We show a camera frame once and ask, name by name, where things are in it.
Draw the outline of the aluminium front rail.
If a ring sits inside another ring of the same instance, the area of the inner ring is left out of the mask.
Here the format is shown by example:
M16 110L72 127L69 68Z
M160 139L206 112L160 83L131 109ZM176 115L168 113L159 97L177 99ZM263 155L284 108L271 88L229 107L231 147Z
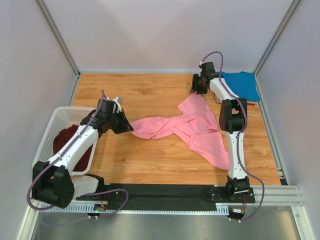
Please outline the aluminium front rail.
M303 206L299 189L290 185L252 186L249 191L230 194L218 185L124 184L106 185L107 193L81 196L65 208L32 200L44 212L87 213L101 216L121 214L228 215L233 209L249 207Z

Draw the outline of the pink t shirt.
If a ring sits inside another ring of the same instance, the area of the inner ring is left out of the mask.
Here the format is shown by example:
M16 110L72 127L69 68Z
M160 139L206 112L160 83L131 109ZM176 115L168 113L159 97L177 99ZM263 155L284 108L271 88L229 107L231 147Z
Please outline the pink t shirt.
M154 140L176 135L190 151L201 155L212 166L227 171L230 167L228 151L215 115L204 97L193 93L177 108L182 115L147 117L131 122L132 134Z

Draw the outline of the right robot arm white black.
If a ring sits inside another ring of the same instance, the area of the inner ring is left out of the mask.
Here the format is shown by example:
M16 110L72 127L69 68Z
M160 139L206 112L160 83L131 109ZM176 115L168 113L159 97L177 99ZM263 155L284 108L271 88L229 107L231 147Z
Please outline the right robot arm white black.
M206 94L209 90L220 100L219 126L225 132L228 144L229 170L224 187L225 194L235 197L250 190L245 167L244 131L248 125L247 100L237 96L227 85L212 62L200 62L200 73L192 77L190 91Z

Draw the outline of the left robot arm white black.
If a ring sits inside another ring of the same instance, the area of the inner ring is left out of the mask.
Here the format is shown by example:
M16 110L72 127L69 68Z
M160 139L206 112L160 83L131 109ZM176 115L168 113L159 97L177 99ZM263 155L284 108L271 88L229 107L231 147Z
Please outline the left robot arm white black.
M132 132L121 99L102 96L97 107L79 123L76 132L68 142L47 161L38 161L32 168L32 183L27 200L48 204L49 208L66 208L72 200L82 196L98 196L103 187L103 178L85 174L72 179L75 166L88 149L108 130L115 134Z

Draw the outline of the right aluminium frame post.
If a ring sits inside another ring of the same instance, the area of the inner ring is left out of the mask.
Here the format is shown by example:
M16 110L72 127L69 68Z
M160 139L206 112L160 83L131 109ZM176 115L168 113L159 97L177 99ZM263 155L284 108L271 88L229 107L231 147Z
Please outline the right aluminium frame post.
M261 72L263 66L265 65L267 59L269 58L270 54L272 53L274 47L276 46L277 42L283 35L284 31L286 30L291 18L295 14L297 8L299 7L301 0L292 0L287 11L285 12L282 20L280 21L280 24L278 25L275 33L273 34L269 44L267 45L266 50L264 51L262 57L260 58L255 70L254 74L255 76L258 76L258 74Z

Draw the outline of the aluminium frame post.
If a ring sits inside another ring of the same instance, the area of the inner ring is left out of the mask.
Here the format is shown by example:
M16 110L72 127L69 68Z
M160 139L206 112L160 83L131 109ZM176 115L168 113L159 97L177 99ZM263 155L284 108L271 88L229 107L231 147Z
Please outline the aluminium frame post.
M299 7L301 0L292 0L287 11L285 12L282 20L280 21L280 24L278 25L275 33L273 34L269 44L267 45L266 50L264 51L262 57L260 58L255 70L254 74L255 76L258 76L258 74L261 72L263 66L265 65L267 59L269 58L270 54L272 53L274 47L276 46L277 42L283 35L284 31L286 30L291 18L295 14L297 8Z
M44 0L35 0L35 3L37 4L42 16L44 17L44 20L46 21L50 31L52 32L55 40L57 41L60 49L62 50L63 55L65 56L68 64L70 65L72 71L74 72L74 74L78 77L80 76L80 71L58 29L57 24L55 23L55 20L52 16L52 14L50 13L50 10L48 8L48 6L46 5Z

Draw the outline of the white plastic laundry basket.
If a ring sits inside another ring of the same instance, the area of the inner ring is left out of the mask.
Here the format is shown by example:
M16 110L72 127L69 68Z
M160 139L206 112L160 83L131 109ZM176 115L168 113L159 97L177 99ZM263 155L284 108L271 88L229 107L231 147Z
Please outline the white plastic laundry basket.
M52 113L32 164L35 165L38 161L45 163L52 158L55 155L54 139L59 135L60 131L68 129L73 125L79 126L81 121L90 112L94 112L95 110L93 107L79 106L61 106L56 108ZM63 155L67 160L71 159L72 153L79 155L81 153L84 154L89 148L92 149L86 168L83 171L73 170L70 172L71 176L81 176L89 172L97 145L97 139L92 130L86 129L84 133L78 130L76 131L76 135L78 135L79 138L72 144L74 149L68 149Z

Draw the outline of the left aluminium frame post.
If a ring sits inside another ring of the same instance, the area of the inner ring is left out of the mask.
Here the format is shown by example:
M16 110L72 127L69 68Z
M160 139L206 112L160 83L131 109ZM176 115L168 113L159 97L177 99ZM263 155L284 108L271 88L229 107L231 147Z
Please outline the left aluminium frame post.
M65 56L68 64L70 65L72 71L74 72L74 74L78 77L80 76L80 71L58 29L57 24L55 23L55 20L52 16L52 14L50 13L50 10L48 8L48 6L46 5L44 0L35 0L35 3L37 4L42 16L44 17L44 20L46 21L50 31L52 32L55 40L57 41L60 49L62 50L63 55Z

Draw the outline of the blue folded t shirt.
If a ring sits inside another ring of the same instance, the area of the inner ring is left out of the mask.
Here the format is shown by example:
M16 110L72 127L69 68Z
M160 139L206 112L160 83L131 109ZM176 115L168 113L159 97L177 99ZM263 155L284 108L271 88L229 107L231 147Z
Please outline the blue folded t shirt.
M222 71L221 76L224 77L228 87L240 98L246 98L252 103L260 101L253 72L227 73Z

